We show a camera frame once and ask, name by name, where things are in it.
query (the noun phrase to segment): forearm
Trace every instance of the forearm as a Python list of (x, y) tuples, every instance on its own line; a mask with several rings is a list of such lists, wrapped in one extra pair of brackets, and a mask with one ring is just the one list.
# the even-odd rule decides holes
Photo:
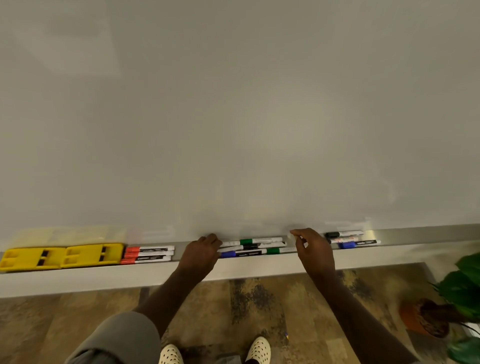
[(417, 358), (378, 322), (337, 277), (313, 279), (362, 364), (411, 364)]
[(197, 281), (181, 270), (175, 270), (167, 281), (134, 311), (147, 316), (156, 326), (160, 337), (187, 298)]

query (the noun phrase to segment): left hand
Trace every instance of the left hand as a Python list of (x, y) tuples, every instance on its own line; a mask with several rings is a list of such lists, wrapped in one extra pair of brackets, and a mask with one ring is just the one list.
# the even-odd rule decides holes
[(217, 250), (222, 245), (215, 234), (191, 242), (181, 256), (177, 271), (192, 279), (195, 283), (201, 282), (210, 273), (220, 257)]

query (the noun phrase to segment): floor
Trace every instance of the floor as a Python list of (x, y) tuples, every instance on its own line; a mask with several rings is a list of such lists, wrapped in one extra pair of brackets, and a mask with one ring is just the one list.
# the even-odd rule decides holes
[[(449, 363), (446, 340), (408, 332), (404, 299), (441, 302), (420, 264), (338, 272), (360, 302), (426, 363)], [(0, 300), (0, 364), (60, 364), (105, 318), (131, 310), (155, 287)], [(454, 328), (453, 335), (461, 335)], [(265, 336), (272, 363), (358, 363), (326, 301), (306, 274), (203, 282), (189, 295), (162, 345), (176, 344), (185, 363), (221, 354), (246, 356)]]

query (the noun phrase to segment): foot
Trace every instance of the foot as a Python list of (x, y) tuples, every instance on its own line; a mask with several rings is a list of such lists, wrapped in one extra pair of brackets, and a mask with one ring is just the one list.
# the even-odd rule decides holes
[(250, 347), (245, 361), (254, 359), (258, 361), (259, 364), (270, 364), (271, 356), (272, 352), (270, 351), (270, 344), (263, 336), (259, 336)]
[(160, 361), (158, 364), (183, 364), (180, 351), (175, 345), (168, 344), (160, 353)]

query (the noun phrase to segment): green leaf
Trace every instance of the green leaf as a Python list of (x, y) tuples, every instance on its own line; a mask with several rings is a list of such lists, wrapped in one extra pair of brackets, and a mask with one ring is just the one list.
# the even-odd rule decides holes
[(438, 284), (438, 293), (453, 303), (463, 315), (480, 318), (480, 287), (461, 271), (448, 273)]
[(447, 354), (460, 364), (480, 364), (480, 338), (457, 341), (449, 345)]
[(480, 286), (480, 253), (463, 257), (456, 263), (456, 266), (472, 282)]

